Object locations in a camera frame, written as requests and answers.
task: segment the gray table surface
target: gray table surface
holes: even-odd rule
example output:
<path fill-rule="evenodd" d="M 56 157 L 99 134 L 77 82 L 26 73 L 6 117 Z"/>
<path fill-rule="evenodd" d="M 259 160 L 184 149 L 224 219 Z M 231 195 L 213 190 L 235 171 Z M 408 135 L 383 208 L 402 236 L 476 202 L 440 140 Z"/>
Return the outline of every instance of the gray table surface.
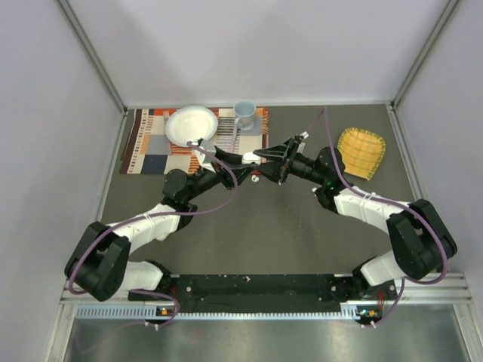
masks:
<path fill-rule="evenodd" d="M 274 146 L 304 131 L 319 110 L 317 106 L 269 107 L 269 144 Z M 347 179 L 366 191 L 413 200 L 386 107 L 330 106 L 328 112 L 335 140 L 345 128 L 360 127 L 386 141 L 386 154 L 371 181 Z M 121 147 L 132 123 L 131 111 Z M 317 124 L 306 141 L 304 155 L 314 158 L 327 144 L 325 127 Z M 118 160 L 103 212 L 106 223 L 145 212 L 162 199 L 163 176 L 121 175 L 120 167 Z M 165 241 L 153 241 L 137 250 L 131 260 L 154 259 L 173 273 L 183 274 L 347 273 L 390 249 L 383 232 L 324 210 L 314 199 L 312 187 L 295 176 L 289 176 L 282 187 L 266 179 L 258 183 L 248 179 L 225 209 L 193 218 Z M 229 192 L 218 185 L 193 204 L 206 210 L 228 197 Z"/>

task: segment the purple cable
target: purple cable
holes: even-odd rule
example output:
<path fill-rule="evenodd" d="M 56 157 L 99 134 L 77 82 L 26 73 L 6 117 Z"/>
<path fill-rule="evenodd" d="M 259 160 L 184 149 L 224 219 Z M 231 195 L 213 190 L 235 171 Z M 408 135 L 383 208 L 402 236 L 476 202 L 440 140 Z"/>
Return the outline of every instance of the purple cable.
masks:
<path fill-rule="evenodd" d="M 169 295 L 166 295 L 166 294 L 163 294 L 163 293 L 151 292 L 149 290 L 138 290 L 138 289 L 134 289 L 131 292 L 132 293 L 137 293 L 137 294 L 144 294 L 146 296 L 157 296 L 157 297 L 160 297 L 160 298 L 169 299 L 169 300 L 171 300 L 171 301 L 174 302 L 175 309 L 174 309 L 173 315 L 171 315 L 171 318 L 168 319 L 167 321 L 165 321 L 163 324 L 159 324 L 159 328 L 163 328 L 163 327 L 169 326 L 171 323 L 173 323 L 175 317 L 180 312 L 181 305 L 172 296 L 169 296 Z M 130 326 L 138 326 L 138 325 L 145 324 L 145 323 L 146 322 L 143 322 L 143 321 L 134 321 L 134 322 L 128 322 L 126 324 L 122 324 L 121 326 L 115 328 L 112 332 L 109 332 L 109 333 L 105 334 L 104 336 L 102 336 L 100 338 L 100 341 L 99 342 L 95 343 L 94 345 L 92 345 L 91 347 L 89 347 L 87 349 L 82 349 L 81 348 L 80 342 L 78 340 L 78 333 L 76 333 L 76 335 L 75 335 L 75 344 L 76 344 L 76 347 L 77 347 L 77 352 L 79 354 L 87 354 L 87 353 L 93 351 L 95 348 L 99 347 L 100 344 L 104 343 L 107 339 L 111 338 L 117 332 L 123 330 L 124 328 L 130 327 Z"/>
<path fill-rule="evenodd" d="M 308 128 L 305 130 L 308 134 L 310 134 L 310 131 L 314 128 L 314 126 L 320 122 L 321 118 L 322 118 L 322 115 L 324 114 L 325 112 L 325 108 L 322 107 L 322 110 L 320 111 L 320 113 L 318 114 L 317 118 L 314 119 L 314 122 L 312 122 L 312 124 L 310 126 L 308 126 Z"/>
<path fill-rule="evenodd" d="M 233 179 L 233 184 L 234 184 L 234 190 L 231 194 L 231 196 L 229 197 L 228 200 L 226 200 L 225 202 L 223 202 L 221 205 L 217 206 L 217 207 L 214 207 L 213 209 L 210 209 L 210 210 L 204 210 L 204 211 L 195 211 L 195 212 L 180 212 L 180 211 L 165 211 L 165 212 L 161 212 L 161 213 L 152 213 L 150 214 L 151 217 L 158 217 L 158 216 L 167 216 L 167 215 L 180 215 L 180 216 L 193 216 L 193 215 L 206 215 L 207 213 L 213 213 L 214 211 L 217 211 L 219 209 L 222 209 L 223 207 L 225 207 L 227 204 L 229 204 L 230 202 L 232 202 L 233 198 L 235 197 L 235 194 L 236 194 L 236 191 L 238 189 L 238 182 L 236 180 L 236 176 L 235 174 L 233 173 L 233 171 L 228 167 L 226 166 L 226 164 L 221 161 L 220 159 L 216 158 L 215 156 L 213 155 L 210 155 L 208 152 L 206 152 L 204 149 L 200 149 L 198 146 L 195 146 L 192 144 L 191 141 L 189 141 L 187 143 L 187 145 L 189 147 L 191 147 L 192 149 L 202 153 L 203 155 L 206 155 L 208 156 L 209 158 L 211 158 L 213 161 L 217 162 L 222 168 L 224 168 L 226 170 L 226 172 L 229 173 L 229 175 L 232 177 Z M 70 275 L 70 278 L 69 278 L 69 292 L 72 293 L 72 294 L 84 294 L 86 293 L 85 291 L 83 290 L 75 290 L 74 289 L 74 280 L 75 280 L 75 277 L 77 277 L 77 274 L 78 274 L 78 271 L 79 269 L 81 268 L 82 264 L 84 264 L 85 260 L 88 258 L 89 254 L 96 248 L 96 246 L 111 232 L 113 232 L 114 230 L 116 229 L 119 229 L 121 228 L 122 226 L 126 226 L 128 224 L 131 224 L 132 222 L 136 222 L 136 221 L 139 221 L 139 220 L 143 220 L 145 219 L 144 216 L 137 216 L 137 217 L 134 217 L 132 219 L 128 219 L 128 220 L 125 220 L 125 221 L 122 221 L 120 222 L 119 224 L 116 224 L 114 226 L 111 226 L 110 228 L 108 228 L 105 232 L 103 232 L 101 235 L 99 235 L 95 240 L 94 242 L 90 245 L 90 247 L 85 251 L 85 253 L 81 256 L 81 259 L 79 259 L 79 261 L 77 262 L 77 264 L 75 265 L 75 268 L 74 270 L 72 271 L 72 274 Z"/>
<path fill-rule="evenodd" d="M 351 187 L 351 185 L 346 181 L 346 179 L 344 179 L 342 172 L 340 172 L 339 164 L 337 163 L 337 158 L 336 158 L 335 151 L 334 151 L 334 142 L 332 141 L 332 132 L 331 132 L 331 125 L 329 123 L 328 113 L 327 113 L 327 110 L 324 110 L 324 109 L 325 108 L 323 107 L 320 115 L 322 113 L 324 113 L 325 129 L 327 130 L 327 137 L 329 139 L 329 146 L 331 147 L 332 160 L 334 161 L 335 170 L 337 172 L 337 175 L 338 175 L 341 183 L 344 184 L 345 187 L 347 187 L 350 191 L 354 192 L 356 195 L 364 197 L 364 196 L 366 196 L 366 194 L 354 189 L 353 187 Z M 389 308 L 389 310 L 385 313 L 385 315 L 380 320 L 378 320 L 378 322 L 376 322 L 374 324 L 374 328 L 375 328 L 375 327 L 379 326 L 381 323 L 383 323 L 388 318 L 388 316 L 390 316 L 394 312 L 395 307 L 397 306 L 397 304 L 401 300 L 402 294 L 405 290 L 405 279 L 408 279 L 409 281 L 412 281 L 413 283 L 416 283 L 416 284 L 425 284 L 425 285 L 436 284 L 436 283 L 442 281 L 445 278 L 446 274 L 448 273 L 448 258 L 446 257 L 445 249 L 443 248 L 443 244 L 439 240 L 438 235 L 436 235 L 436 233 L 432 229 L 431 225 L 420 214 L 418 214 L 416 211 L 412 210 L 411 208 L 407 207 L 406 205 L 400 204 L 400 203 L 398 203 L 397 201 L 394 201 L 394 200 L 389 200 L 389 199 L 386 199 L 386 198 L 371 198 L 371 200 L 374 200 L 374 201 L 377 201 L 377 202 L 380 202 L 380 203 L 383 203 L 383 204 L 391 204 L 391 205 L 394 205 L 396 207 L 400 207 L 404 211 L 409 212 L 419 222 L 421 222 L 421 224 L 426 228 L 428 233 L 431 235 L 431 237 L 435 241 L 435 243 L 436 243 L 436 245 L 439 249 L 439 252 L 441 253 L 441 260 L 442 260 L 442 264 L 443 264 L 443 268 L 442 268 L 443 270 L 442 270 L 441 274 L 436 279 L 434 279 L 432 281 L 419 281 L 417 279 L 413 279 L 413 278 L 409 278 L 409 277 L 402 278 L 401 279 L 401 289 L 399 290 L 398 296 L 396 297 L 394 303 L 391 305 L 391 308 Z"/>
<path fill-rule="evenodd" d="M 191 216 L 191 215 L 206 215 L 207 213 L 213 213 L 214 211 L 217 211 L 223 207 L 225 207 L 227 204 L 229 204 L 233 198 L 235 197 L 235 194 L 237 192 L 237 189 L 238 189 L 238 181 L 236 180 L 236 176 L 235 174 L 233 173 L 233 171 L 228 167 L 226 166 L 226 164 L 224 162 L 222 162 L 220 159 L 216 158 L 215 156 L 213 155 L 210 155 L 209 153 L 207 153 L 204 149 L 200 149 L 198 146 L 195 146 L 192 144 L 191 141 L 189 141 L 187 143 L 187 145 L 189 147 L 191 147 L 192 149 L 202 153 L 203 155 L 206 155 L 208 156 L 209 158 L 211 158 L 213 161 L 217 162 L 223 169 L 226 170 L 226 172 L 229 173 L 229 175 L 232 177 L 233 179 L 233 185 L 234 185 L 234 190 L 231 194 L 231 196 L 229 197 L 228 200 L 226 200 L 225 202 L 223 202 L 221 205 L 217 206 L 217 207 L 214 207 L 213 209 L 210 209 L 210 210 L 204 210 L 204 211 L 195 211 L 195 212 L 177 212 L 177 211 L 173 211 L 173 212 L 161 212 L 161 213 L 152 213 L 150 214 L 151 217 L 157 217 L 157 216 L 167 216 L 167 215 L 180 215 L 180 216 Z M 110 233 L 110 232 L 113 232 L 114 230 L 122 227 L 122 226 L 125 226 L 127 224 L 130 224 L 132 222 L 135 222 L 135 221 L 138 221 L 138 220 L 142 220 L 142 219 L 145 219 L 144 216 L 138 216 L 138 217 L 134 217 L 132 219 L 128 219 L 128 220 L 125 220 L 123 222 L 120 222 L 119 224 L 116 224 L 112 227 L 110 227 L 109 229 L 107 229 L 105 232 L 103 232 L 101 235 L 99 235 L 95 240 L 94 242 L 90 245 L 90 247 L 85 251 L 85 253 L 81 256 L 81 259 L 79 259 L 79 261 L 77 262 L 77 264 L 75 265 L 75 268 L 74 270 L 72 271 L 72 274 L 70 275 L 70 278 L 69 278 L 69 292 L 72 293 L 72 294 L 84 294 L 86 293 L 85 291 L 83 290 L 74 290 L 74 280 L 75 280 L 75 277 L 77 276 L 78 274 L 78 271 L 79 269 L 81 268 L 82 264 L 85 262 L 85 260 L 87 259 L 88 255 L 95 249 L 95 247 Z M 157 297 L 160 297 L 160 298 L 164 298 L 164 299 L 169 299 L 171 301 L 174 302 L 174 304 L 176 305 L 176 308 L 174 309 L 174 312 L 173 312 L 173 315 L 171 316 L 170 319 L 168 319 L 167 321 L 165 321 L 163 324 L 160 324 L 160 327 L 166 327 L 170 324 L 172 324 L 174 322 L 174 319 L 175 317 L 178 315 L 178 313 L 180 312 L 180 309 L 181 309 L 181 305 L 180 303 L 175 299 L 173 298 L 172 296 L 169 296 L 167 294 L 163 294 L 163 293 L 157 293 L 157 292 L 152 292 L 150 290 L 139 290 L 139 289 L 134 289 L 134 290 L 131 290 L 132 293 L 137 293 L 137 294 L 143 294 L 143 295 L 146 295 L 146 296 L 157 296 Z M 107 335 L 105 335 L 98 343 L 96 343 L 95 345 L 92 345 L 91 347 L 89 347 L 88 349 L 85 349 L 85 350 L 81 350 L 80 347 L 79 347 L 79 341 L 78 341 L 78 336 L 76 336 L 75 338 L 75 342 L 76 342 L 76 345 L 77 345 L 77 349 L 78 349 L 78 352 L 80 354 L 87 354 L 89 353 L 90 351 L 94 350 L 95 348 L 97 348 L 97 346 L 101 343 L 103 343 L 104 341 L 106 341 L 108 338 L 110 338 L 112 335 L 116 334 L 117 332 L 119 332 L 120 330 L 123 330 L 124 328 L 126 327 L 130 327 L 130 326 L 134 326 L 134 325 L 140 325 L 140 324 L 144 324 L 145 322 L 140 322 L 140 321 L 135 321 L 135 322 L 129 322 L 129 323 L 126 323 L 126 324 L 122 324 L 120 327 L 116 328 L 115 330 L 113 330 L 111 333 L 108 333 Z"/>

